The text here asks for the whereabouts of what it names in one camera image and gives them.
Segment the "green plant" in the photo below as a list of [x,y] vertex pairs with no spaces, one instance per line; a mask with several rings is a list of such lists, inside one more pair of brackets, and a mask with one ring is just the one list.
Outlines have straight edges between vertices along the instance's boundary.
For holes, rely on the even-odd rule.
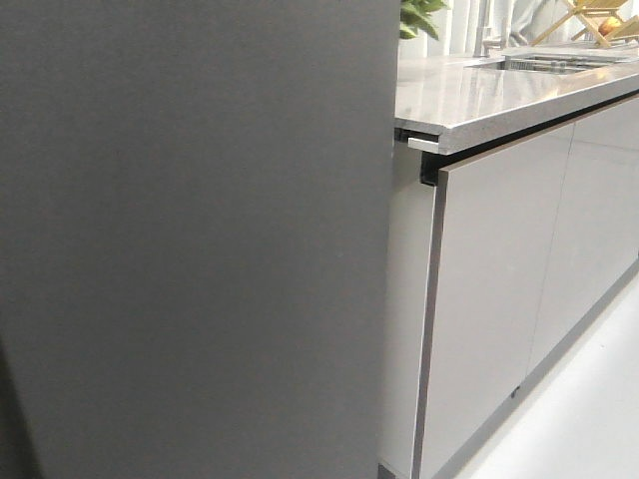
[[434,13],[446,10],[449,5],[443,0],[401,0],[399,39],[415,39],[420,32],[438,40],[437,27],[432,22]]

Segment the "grey fridge body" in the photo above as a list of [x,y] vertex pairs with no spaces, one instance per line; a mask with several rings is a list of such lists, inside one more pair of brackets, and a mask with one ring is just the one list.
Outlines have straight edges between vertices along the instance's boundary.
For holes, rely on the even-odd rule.
[[2,3],[1,340],[43,477],[376,476],[398,23]]

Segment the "wooden dish rack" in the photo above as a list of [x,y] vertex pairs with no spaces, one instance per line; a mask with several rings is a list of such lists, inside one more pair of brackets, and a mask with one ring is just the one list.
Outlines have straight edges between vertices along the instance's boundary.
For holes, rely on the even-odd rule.
[[638,16],[623,19],[619,10],[626,4],[623,0],[564,1],[566,13],[544,30],[531,46],[543,43],[551,34],[569,21],[576,19],[582,28],[571,37],[576,41],[590,34],[597,47],[611,48],[619,42],[638,41]]

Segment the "white side panel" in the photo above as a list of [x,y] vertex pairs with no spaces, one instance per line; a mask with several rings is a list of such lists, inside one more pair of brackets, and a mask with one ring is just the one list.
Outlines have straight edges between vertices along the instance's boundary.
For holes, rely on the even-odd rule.
[[396,143],[384,315],[378,459],[396,478],[411,473],[426,309],[434,188],[421,182],[421,152]]

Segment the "steel sink faucet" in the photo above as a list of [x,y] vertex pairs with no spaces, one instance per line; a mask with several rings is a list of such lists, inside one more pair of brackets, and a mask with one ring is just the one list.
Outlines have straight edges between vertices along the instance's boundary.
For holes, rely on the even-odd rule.
[[503,50],[508,42],[511,20],[510,1],[478,2],[473,56],[484,58],[492,50]]

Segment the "grey stone countertop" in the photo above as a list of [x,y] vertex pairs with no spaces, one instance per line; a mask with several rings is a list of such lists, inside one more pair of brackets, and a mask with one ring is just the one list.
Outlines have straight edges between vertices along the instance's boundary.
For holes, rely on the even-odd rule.
[[[511,70],[508,58],[594,60],[576,73]],[[448,156],[615,101],[638,90],[638,48],[522,47],[488,58],[402,60],[394,134],[411,147]]]

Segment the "steel kitchen sink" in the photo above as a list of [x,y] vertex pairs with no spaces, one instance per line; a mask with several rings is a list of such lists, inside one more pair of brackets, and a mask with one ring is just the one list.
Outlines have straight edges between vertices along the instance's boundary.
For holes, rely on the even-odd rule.
[[638,62],[638,49],[532,50],[507,52],[472,64],[464,69],[573,75],[607,67]]

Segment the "grey base cabinet doors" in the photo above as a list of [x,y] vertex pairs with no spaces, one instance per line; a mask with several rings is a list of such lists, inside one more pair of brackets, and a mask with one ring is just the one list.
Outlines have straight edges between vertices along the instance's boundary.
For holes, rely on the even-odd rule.
[[638,102],[439,170],[411,474],[433,478],[638,259]]

